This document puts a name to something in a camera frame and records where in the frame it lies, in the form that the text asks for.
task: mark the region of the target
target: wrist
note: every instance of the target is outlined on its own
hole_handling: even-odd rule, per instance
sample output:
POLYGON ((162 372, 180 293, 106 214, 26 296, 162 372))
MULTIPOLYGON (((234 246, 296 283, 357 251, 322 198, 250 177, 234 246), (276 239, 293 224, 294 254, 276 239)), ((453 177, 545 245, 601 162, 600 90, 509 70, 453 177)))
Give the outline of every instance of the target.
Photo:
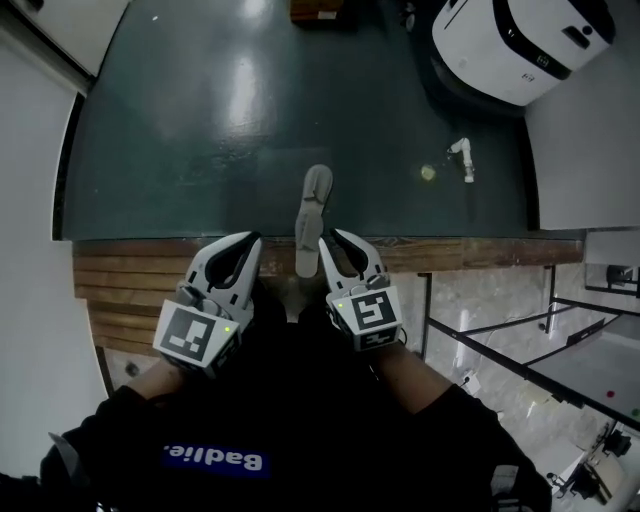
POLYGON ((149 400, 159 395, 175 393, 185 381, 185 372, 161 359, 148 371, 129 382, 127 386, 149 400))
POLYGON ((409 351, 399 341, 367 352, 369 363, 372 366, 381 366, 394 360, 402 359, 407 354, 409 354, 409 351))

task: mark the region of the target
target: cardboard box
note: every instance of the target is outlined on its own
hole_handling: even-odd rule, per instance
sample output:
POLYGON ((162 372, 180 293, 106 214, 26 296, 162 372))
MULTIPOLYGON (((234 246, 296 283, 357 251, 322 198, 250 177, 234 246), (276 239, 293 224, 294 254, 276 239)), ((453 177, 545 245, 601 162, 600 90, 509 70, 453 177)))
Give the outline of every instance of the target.
POLYGON ((335 20, 344 0, 290 0, 292 21, 335 20))

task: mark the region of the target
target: white cabinet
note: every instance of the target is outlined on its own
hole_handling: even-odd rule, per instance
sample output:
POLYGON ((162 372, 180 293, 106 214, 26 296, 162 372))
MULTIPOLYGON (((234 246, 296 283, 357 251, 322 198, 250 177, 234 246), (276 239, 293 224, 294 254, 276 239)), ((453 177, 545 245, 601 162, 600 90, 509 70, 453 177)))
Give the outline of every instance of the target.
POLYGON ((54 44, 97 76, 129 0, 11 0, 54 44))

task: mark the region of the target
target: white wall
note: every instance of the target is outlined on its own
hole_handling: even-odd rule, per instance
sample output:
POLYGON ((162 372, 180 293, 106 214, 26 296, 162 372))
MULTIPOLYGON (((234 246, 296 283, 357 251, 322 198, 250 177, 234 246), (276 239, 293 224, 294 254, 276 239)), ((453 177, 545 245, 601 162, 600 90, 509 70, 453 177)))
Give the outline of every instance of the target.
POLYGON ((0 41, 0 471, 37 474, 47 432, 106 396, 71 246, 51 241, 57 162, 75 93, 0 41))
POLYGON ((26 0, 11 0, 67 55, 98 76, 129 0, 46 0, 33 11, 26 0))
POLYGON ((594 231, 587 234, 585 261, 640 267, 640 231, 594 231))
POLYGON ((640 225, 640 5, 607 4, 613 45, 527 110, 542 229, 640 225))

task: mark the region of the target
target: floor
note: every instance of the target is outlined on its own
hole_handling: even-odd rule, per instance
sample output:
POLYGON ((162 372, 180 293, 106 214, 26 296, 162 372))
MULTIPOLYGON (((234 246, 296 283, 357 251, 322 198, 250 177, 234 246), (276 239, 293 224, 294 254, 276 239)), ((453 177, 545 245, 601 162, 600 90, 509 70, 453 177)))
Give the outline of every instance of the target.
MULTIPOLYGON (((603 268, 590 266, 590 279, 603 275, 603 268)), ((640 303, 633 297, 584 290, 585 270, 581 264, 558 266, 558 295, 640 311, 640 303)), ((400 292, 407 346, 419 351, 424 318, 424 279, 414 274, 394 274, 392 280, 400 292)), ((455 329, 483 327, 530 316, 547 307, 549 280, 549 272, 542 267, 434 273, 431 316, 455 329)), ((309 287, 301 288, 293 278, 280 282, 271 280, 267 286, 283 300, 289 319, 294 321, 304 307, 303 298, 309 297, 309 287)), ((554 317, 550 335, 545 335, 536 323, 531 323, 479 334, 476 339, 525 362, 563 346, 567 335, 602 316, 586 310, 572 310, 554 317)), ((155 361, 155 358, 109 349, 106 353, 115 387, 130 379, 126 371, 128 363, 133 362, 144 371, 155 361)), ((566 437, 575 445, 588 448, 608 420, 589 407, 580 410, 555 400, 539 405, 548 398, 539 388, 477 353, 465 350, 464 346, 458 346, 433 328, 429 329, 426 361, 456 383, 462 382, 468 371, 475 372, 481 386, 477 398, 501 413, 504 428, 532 458, 558 437, 566 437)))
POLYGON ((357 30, 300 28, 287 4, 130 4, 76 130, 65 239, 292 236, 302 179, 316 163, 335 175, 327 227, 582 236, 528 231, 514 126, 432 105, 394 0, 362 2, 357 30), (473 185, 446 153, 462 136, 473 185))

